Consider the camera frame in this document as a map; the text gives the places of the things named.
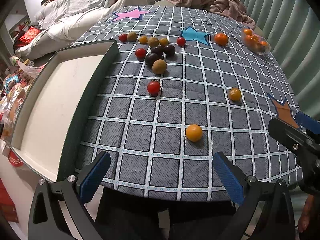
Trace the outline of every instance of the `plastic container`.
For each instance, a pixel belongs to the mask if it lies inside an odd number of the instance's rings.
[[[261,55],[266,54],[270,52],[271,46],[266,41],[265,38],[262,38],[261,36],[257,35],[252,31],[252,36],[246,35],[243,31],[241,32],[241,41],[242,43],[251,51]]]

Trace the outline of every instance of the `blue gripper pad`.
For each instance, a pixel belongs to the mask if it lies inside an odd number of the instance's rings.
[[[297,112],[295,116],[296,122],[304,128],[310,130],[314,134],[320,134],[320,122],[311,118],[303,112]]]
[[[244,201],[244,189],[231,170],[233,165],[229,163],[229,160],[225,157],[223,152],[214,154],[212,163],[223,186],[226,188],[231,201],[242,205]]]
[[[103,151],[90,164],[85,166],[78,174],[76,182],[76,191],[79,194],[82,203],[88,203],[92,200],[101,181],[110,168],[110,154]]]

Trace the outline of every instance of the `red box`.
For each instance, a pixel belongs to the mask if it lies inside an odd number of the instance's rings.
[[[1,179],[0,179],[0,189],[5,189],[5,187],[4,187],[4,185],[3,185],[2,181],[1,181]]]
[[[7,221],[18,223],[16,207],[1,180],[0,180],[0,210],[2,211],[2,214],[4,215]]]
[[[16,222],[16,223],[19,223],[19,220],[18,220],[17,215],[6,214],[6,213],[4,213],[3,215],[4,215],[5,219],[6,219],[8,222]]]

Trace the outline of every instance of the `gray checkered tablecloth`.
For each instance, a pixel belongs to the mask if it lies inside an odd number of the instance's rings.
[[[123,18],[137,7],[125,7],[98,22],[74,45],[117,39],[135,31],[139,36],[166,37],[176,48],[164,57],[167,72],[156,75],[135,57],[147,45],[121,43],[120,53],[91,107],[76,161],[76,171],[91,163],[97,153],[111,155],[111,167],[102,185],[129,194],[167,200],[217,201],[229,199],[212,166],[222,151],[246,175],[261,181],[301,180],[294,154],[268,134],[269,121],[278,109],[295,116],[299,106],[271,53],[258,56],[240,42],[243,25],[203,10],[144,6],[152,11]],[[205,42],[176,44],[182,30],[191,27],[207,33]],[[229,36],[226,47],[213,42],[214,34]],[[148,94],[152,79],[161,82],[157,97]],[[240,103],[228,99],[238,87]],[[203,137],[197,143],[185,138],[188,125],[197,123]]]

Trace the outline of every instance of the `green curtain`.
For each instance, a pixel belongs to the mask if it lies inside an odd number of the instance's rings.
[[[241,0],[271,44],[301,111],[320,119],[320,21],[306,0]]]

